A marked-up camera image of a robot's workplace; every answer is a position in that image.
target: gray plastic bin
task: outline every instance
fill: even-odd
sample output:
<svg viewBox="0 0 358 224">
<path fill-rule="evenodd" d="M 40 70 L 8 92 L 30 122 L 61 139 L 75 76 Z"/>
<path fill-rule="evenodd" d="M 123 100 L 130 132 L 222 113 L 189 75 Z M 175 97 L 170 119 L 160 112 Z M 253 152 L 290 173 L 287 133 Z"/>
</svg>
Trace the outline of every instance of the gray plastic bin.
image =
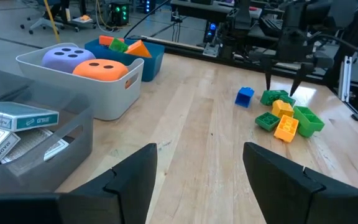
<svg viewBox="0 0 358 224">
<path fill-rule="evenodd" d="M 60 112 L 54 134 L 22 157 L 0 165 L 0 193 L 52 192 L 89 156 L 93 112 L 85 95 L 0 71 L 0 101 L 14 101 Z M 44 161 L 58 140 L 69 146 Z"/>
</svg>

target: blue plastic bin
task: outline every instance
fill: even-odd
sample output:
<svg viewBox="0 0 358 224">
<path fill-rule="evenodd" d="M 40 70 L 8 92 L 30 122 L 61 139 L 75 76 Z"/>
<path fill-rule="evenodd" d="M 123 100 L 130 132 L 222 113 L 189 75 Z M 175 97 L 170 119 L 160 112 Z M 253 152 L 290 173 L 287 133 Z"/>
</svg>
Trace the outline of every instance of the blue plastic bin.
<svg viewBox="0 0 358 224">
<path fill-rule="evenodd" d="M 134 42 L 136 42 L 136 40 L 125 39 L 125 44 L 127 45 L 131 45 Z M 143 59 L 144 67 L 142 81 L 150 82 L 160 71 L 165 48 L 164 46 L 158 44 L 151 44 L 146 42 L 144 42 L 144 45 L 147 47 L 147 50 L 149 50 L 152 58 L 145 58 L 112 51 L 106 46 L 99 45 L 99 39 L 86 43 L 85 49 L 92 52 L 96 58 L 115 60 L 117 62 L 123 63 L 124 65 L 130 65 L 137 58 Z"/>
</svg>

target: gray floor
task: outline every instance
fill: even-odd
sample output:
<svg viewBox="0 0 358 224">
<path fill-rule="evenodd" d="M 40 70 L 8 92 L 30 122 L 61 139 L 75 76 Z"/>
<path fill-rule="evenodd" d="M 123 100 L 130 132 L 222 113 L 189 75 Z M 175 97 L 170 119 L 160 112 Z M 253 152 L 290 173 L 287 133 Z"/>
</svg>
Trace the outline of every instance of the gray floor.
<svg viewBox="0 0 358 224">
<path fill-rule="evenodd" d="M 88 5 L 88 9 L 92 8 L 94 8 L 93 4 Z M 78 5 L 72 4 L 70 11 L 72 16 L 79 15 Z M 155 15 L 151 15 L 137 26 L 131 34 L 171 40 L 173 27 L 170 26 L 170 13 L 170 7 L 164 6 L 161 11 L 158 11 Z M 145 14 L 142 13 L 131 13 L 130 23 L 132 25 L 135 24 L 144 15 Z M 29 16 L 33 18 L 32 21 L 26 20 L 26 17 Z M 32 46 L 48 47 L 57 43 L 51 29 L 43 30 L 42 28 L 38 28 L 34 30 L 33 35 L 28 33 L 28 27 L 30 27 L 39 16 L 39 11 L 27 7 L 19 0 L 0 0 L 0 70 L 21 75 L 21 71 L 15 60 L 17 55 L 35 50 L 36 48 Z M 205 23 L 206 21 L 202 19 L 186 17 L 181 24 L 179 42 L 191 45 L 201 43 Z M 26 29 L 21 29 L 19 27 L 20 24 L 24 24 Z M 112 35 L 123 37 L 130 28 L 130 26 L 125 27 Z M 99 29 L 92 29 L 91 27 L 81 28 L 78 33 L 74 32 L 71 28 L 67 28 L 60 31 L 60 40 L 61 42 L 72 42 L 83 47 L 85 43 L 97 39 L 101 34 L 104 33 Z M 334 55 L 336 49 L 337 47 L 328 46 L 326 53 L 328 55 Z M 352 79 L 358 81 L 358 61 L 353 66 Z"/>
</svg>

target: wooden tabletop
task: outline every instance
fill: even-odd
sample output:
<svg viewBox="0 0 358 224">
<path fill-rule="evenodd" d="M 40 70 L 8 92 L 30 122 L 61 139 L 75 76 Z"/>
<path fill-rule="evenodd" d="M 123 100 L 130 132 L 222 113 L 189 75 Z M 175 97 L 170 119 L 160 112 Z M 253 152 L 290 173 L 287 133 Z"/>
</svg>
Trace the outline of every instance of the wooden tabletop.
<svg viewBox="0 0 358 224">
<path fill-rule="evenodd" d="M 271 90 L 290 91 L 293 80 L 272 77 Z M 249 108 L 234 104 L 242 86 L 255 90 Z M 325 123 L 291 143 L 255 124 L 271 111 L 259 100 L 264 75 L 165 54 L 154 81 L 116 121 L 94 122 L 93 152 L 64 182 L 66 192 L 116 165 L 149 142 L 158 144 L 158 167 L 147 223 L 265 223 L 242 162 L 246 141 L 358 187 L 358 122 L 325 86 L 303 82 L 296 105 Z"/>
</svg>

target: white plastic bin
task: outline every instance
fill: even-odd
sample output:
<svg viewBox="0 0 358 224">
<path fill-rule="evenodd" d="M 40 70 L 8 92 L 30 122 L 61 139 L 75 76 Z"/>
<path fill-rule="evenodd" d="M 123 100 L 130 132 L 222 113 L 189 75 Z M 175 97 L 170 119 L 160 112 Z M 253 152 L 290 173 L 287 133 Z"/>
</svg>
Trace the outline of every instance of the white plastic bin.
<svg viewBox="0 0 358 224">
<path fill-rule="evenodd" d="M 118 119 L 140 96 L 144 61 L 141 58 L 127 66 L 128 74 L 116 81 L 94 80 L 41 66 L 42 57 L 55 47 L 78 47 L 75 44 L 57 44 L 16 57 L 25 77 L 86 94 L 93 103 L 94 117 L 101 120 Z M 131 86 L 125 88 L 126 81 Z"/>
</svg>

